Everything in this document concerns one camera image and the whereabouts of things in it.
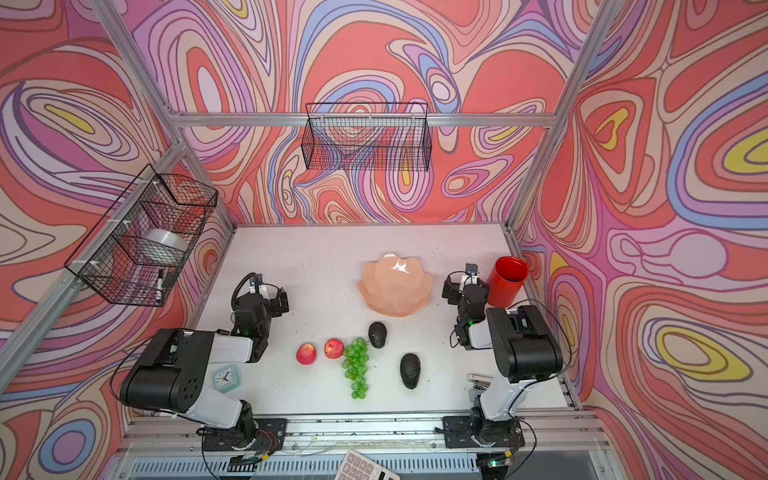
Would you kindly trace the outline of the red apple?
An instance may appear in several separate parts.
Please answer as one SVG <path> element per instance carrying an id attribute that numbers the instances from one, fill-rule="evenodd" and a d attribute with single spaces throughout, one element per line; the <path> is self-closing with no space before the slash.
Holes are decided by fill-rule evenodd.
<path id="1" fill-rule="evenodd" d="M 336 338 L 327 340 L 324 344 L 324 354 L 328 359 L 336 360 L 344 355 L 345 345 Z"/>
<path id="2" fill-rule="evenodd" d="M 303 343 L 296 352 L 296 360 L 301 365 L 312 365 L 317 358 L 316 347 L 311 343 Z"/>

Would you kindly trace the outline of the dark avocado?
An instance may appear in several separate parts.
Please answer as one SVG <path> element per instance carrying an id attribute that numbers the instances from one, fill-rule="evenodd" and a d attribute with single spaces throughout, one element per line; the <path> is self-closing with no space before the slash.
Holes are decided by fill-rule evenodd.
<path id="1" fill-rule="evenodd" d="M 386 345 L 388 331 L 381 322 L 373 322 L 368 329 L 368 339 L 375 349 L 382 349 Z"/>
<path id="2" fill-rule="evenodd" d="M 421 376 L 420 358 L 414 353 L 405 354 L 401 358 L 399 371 L 403 385 L 409 390 L 414 390 Z"/>

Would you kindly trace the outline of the green grape bunch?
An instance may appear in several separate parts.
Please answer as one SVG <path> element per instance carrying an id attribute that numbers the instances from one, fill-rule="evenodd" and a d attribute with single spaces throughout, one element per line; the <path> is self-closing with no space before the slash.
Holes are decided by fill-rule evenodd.
<path id="1" fill-rule="evenodd" d="M 345 347 L 342 368 L 345 377 L 351 382 L 351 397 L 363 400 L 369 390 L 366 374 L 368 372 L 368 343 L 363 338 L 355 338 Z"/>

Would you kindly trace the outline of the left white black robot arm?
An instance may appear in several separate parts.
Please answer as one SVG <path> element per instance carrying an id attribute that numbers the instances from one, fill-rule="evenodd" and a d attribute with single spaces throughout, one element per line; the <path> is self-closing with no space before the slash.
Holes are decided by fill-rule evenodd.
<path id="1" fill-rule="evenodd" d="M 228 393 L 239 385 L 239 366 L 264 356 L 272 320 L 288 311 L 283 288 L 246 274 L 230 298 L 232 328 L 158 331 L 122 381 L 120 403 L 197 423 L 205 453 L 274 454 L 283 447 L 286 420 L 259 421 L 248 401 Z"/>

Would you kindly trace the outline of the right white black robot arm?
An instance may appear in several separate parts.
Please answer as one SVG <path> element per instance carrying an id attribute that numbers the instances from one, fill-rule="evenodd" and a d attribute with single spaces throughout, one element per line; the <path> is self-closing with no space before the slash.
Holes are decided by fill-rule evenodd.
<path id="1" fill-rule="evenodd" d="M 491 351 L 498 373 L 475 396 L 468 415 L 445 416 L 438 431 L 449 449 L 515 451 L 525 444 L 517 409 L 533 386 L 561 373 L 562 348 L 537 307 L 491 307 L 490 286 L 479 278 L 477 265 L 466 265 L 457 281 L 456 274 L 446 276 L 442 290 L 442 297 L 458 310 L 450 345 Z"/>

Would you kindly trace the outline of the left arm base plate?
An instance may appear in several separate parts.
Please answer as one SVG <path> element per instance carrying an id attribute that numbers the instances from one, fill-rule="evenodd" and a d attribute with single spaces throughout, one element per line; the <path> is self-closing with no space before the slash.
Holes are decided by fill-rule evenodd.
<path id="1" fill-rule="evenodd" d="M 200 427 L 196 434 L 205 452 L 274 453 L 283 448 L 287 424 L 286 418 L 257 418 L 229 429 Z"/>

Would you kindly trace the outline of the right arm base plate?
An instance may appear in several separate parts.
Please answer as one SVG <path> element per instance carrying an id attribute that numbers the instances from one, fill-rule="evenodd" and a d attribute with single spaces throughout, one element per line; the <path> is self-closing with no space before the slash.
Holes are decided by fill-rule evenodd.
<path id="1" fill-rule="evenodd" d="M 515 452 L 526 445 L 517 419 L 493 422 L 470 416 L 445 416 L 435 432 L 443 436 L 449 449 L 505 448 Z"/>

